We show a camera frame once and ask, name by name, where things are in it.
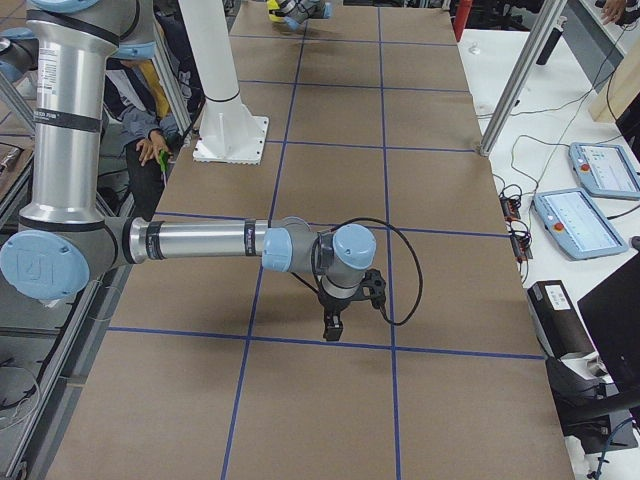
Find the blue cable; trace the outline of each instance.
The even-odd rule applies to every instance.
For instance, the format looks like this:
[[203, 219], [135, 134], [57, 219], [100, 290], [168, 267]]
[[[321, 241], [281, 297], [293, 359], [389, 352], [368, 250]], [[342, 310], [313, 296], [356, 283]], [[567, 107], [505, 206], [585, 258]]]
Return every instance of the blue cable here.
[[593, 474], [591, 476], [589, 476], [589, 478], [593, 478], [594, 480], [599, 480], [600, 479], [600, 475], [602, 475], [602, 465], [604, 465], [604, 462], [605, 462], [604, 457], [607, 454], [607, 452], [609, 451], [609, 447], [611, 447], [611, 444], [613, 443], [613, 438], [616, 436], [616, 433], [618, 433], [618, 431], [622, 427], [624, 427], [627, 423], [631, 423], [632, 421], [633, 421], [633, 418], [629, 417], [625, 421], [620, 422], [618, 424], [618, 426], [613, 429], [613, 431], [609, 435], [609, 438], [607, 438], [607, 441], [604, 444], [604, 449], [602, 450], [602, 455], [600, 456], [600, 458], [598, 458], [598, 468], [596, 469], [595, 472], [593, 472]]

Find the red pole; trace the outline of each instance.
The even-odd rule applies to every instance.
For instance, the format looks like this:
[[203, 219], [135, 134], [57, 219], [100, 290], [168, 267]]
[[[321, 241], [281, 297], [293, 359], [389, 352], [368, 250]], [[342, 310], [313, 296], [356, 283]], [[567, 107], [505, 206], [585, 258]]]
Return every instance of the red pole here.
[[464, 30], [464, 27], [467, 26], [467, 19], [469, 18], [471, 5], [473, 5], [473, 0], [460, 0], [460, 3], [458, 4], [456, 18], [453, 21], [453, 33], [456, 35], [457, 42], [462, 38], [462, 31]]

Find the blue joint cap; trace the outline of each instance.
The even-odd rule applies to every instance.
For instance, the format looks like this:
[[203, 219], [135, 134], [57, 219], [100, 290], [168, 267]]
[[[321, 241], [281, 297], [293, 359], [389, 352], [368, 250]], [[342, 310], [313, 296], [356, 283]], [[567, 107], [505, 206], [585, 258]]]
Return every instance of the blue joint cap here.
[[333, 235], [333, 252], [345, 265], [355, 270], [366, 270], [376, 254], [376, 239], [362, 225], [345, 225]]
[[298, 23], [298, 21], [294, 20], [291, 17], [284, 17], [284, 23], [286, 23], [287, 26], [294, 32], [300, 28], [300, 23]]
[[100, 0], [31, 0], [36, 7], [54, 13], [75, 13], [93, 7]]
[[322, 18], [331, 18], [333, 15], [333, 5], [330, 2], [326, 2], [324, 4], [324, 12], [322, 14]]
[[0, 37], [7, 40], [34, 40], [36, 36], [26, 27], [9, 28], [4, 32], [0, 32]]
[[267, 270], [286, 272], [291, 266], [293, 243], [286, 228], [269, 228], [264, 235], [262, 266]]
[[9, 82], [17, 82], [22, 78], [23, 73], [11, 63], [0, 61], [0, 72], [9, 80]]
[[120, 45], [118, 51], [112, 55], [118, 60], [149, 60], [156, 51], [156, 42], [140, 43], [137, 45]]
[[67, 297], [89, 282], [89, 266], [80, 250], [41, 230], [25, 230], [7, 240], [0, 250], [0, 269], [20, 293], [38, 300]]

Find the hand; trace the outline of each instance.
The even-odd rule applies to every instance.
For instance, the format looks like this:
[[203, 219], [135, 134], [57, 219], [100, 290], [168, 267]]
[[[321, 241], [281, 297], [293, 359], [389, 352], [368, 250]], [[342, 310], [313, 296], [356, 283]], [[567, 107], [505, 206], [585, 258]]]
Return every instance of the hand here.
[[605, 25], [611, 22], [617, 22], [622, 18], [624, 11], [627, 7], [627, 0], [607, 0], [607, 3], [602, 7], [601, 18]]
[[144, 167], [153, 158], [153, 143], [151, 143], [151, 140], [143, 138], [136, 143], [136, 152], [140, 152], [140, 163]]
[[167, 141], [162, 136], [159, 130], [153, 130], [149, 134], [149, 139], [151, 140], [151, 144], [153, 146], [153, 156], [157, 161], [160, 161], [160, 152], [164, 150], [169, 155], [171, 155], [171, 150], [167, 146]]

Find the dark jacket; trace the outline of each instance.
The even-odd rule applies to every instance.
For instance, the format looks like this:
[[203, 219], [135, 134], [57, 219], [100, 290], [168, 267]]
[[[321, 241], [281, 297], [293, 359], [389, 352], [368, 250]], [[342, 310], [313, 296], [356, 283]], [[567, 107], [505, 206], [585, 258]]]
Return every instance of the dark jacket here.
[[[202, 90], [186, 29], [173, 17], [157, 15], [156, 18], [164, 31], [171, 66], [187, 102], [187, 109], [194, 115], [202, 98]], [[157, 118], [153, 95], [140, 70], [127, 68], [113, 58], [107, 60], [104, 104], [111, 116], [122, 122], [123, 146], [149, 138], [152, 130], [161, 130], [167, 139], [179, 134], [172, 113], [163, 119]]]

